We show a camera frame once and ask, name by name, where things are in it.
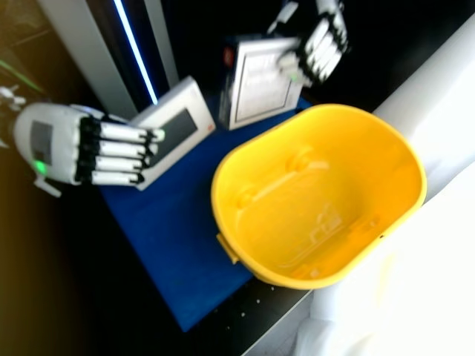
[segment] yellow bin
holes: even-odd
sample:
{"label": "yellow bin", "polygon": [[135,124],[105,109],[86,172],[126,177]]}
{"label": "yellow bin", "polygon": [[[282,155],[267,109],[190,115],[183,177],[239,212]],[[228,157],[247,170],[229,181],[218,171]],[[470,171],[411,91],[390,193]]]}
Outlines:
{"label": "yellow bin", "polygon": [[424,168],[378,117],[319,105],[237,147],[213,179],[217,238],[256,277],[338,282],[419,206]]}

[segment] blue cloth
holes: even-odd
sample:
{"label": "blue cloth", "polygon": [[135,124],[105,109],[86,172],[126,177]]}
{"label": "blue cloth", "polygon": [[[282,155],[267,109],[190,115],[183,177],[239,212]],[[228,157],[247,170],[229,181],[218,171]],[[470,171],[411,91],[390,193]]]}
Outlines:
{"label": "blue cloth", "polygon": [[[298,108],[309,106],[301,99]],[[210,197],[214,171],[230,150],[293,115],[290,111],[235,131],[214,132],[143,192],[101,188],[183,331],[252,277],[240,263],[231,264],[216,240]]]}

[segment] white robotic hand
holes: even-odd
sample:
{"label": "white robotic hand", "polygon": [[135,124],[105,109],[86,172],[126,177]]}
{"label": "white robotic hand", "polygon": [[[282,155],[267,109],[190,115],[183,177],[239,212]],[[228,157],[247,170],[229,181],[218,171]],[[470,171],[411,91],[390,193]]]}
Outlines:
{"label": "white robotic hand", "polygon": [[320,22],[308,37],[302,39],[297,50],[278,60],[283,74],[307,87],[314,82],[325,82],[348,51],[341,5],[336,0],[317,0],[316,4]]}
{"label": "white robotic hand", "polygon": [[165,131],[134,128],[117,116],[83,106],[37,103],[19,114],[13,136],[37,174],[35,184],[59,196],[45,178],[72,185],[143,182],[141,171],[158,151]]}

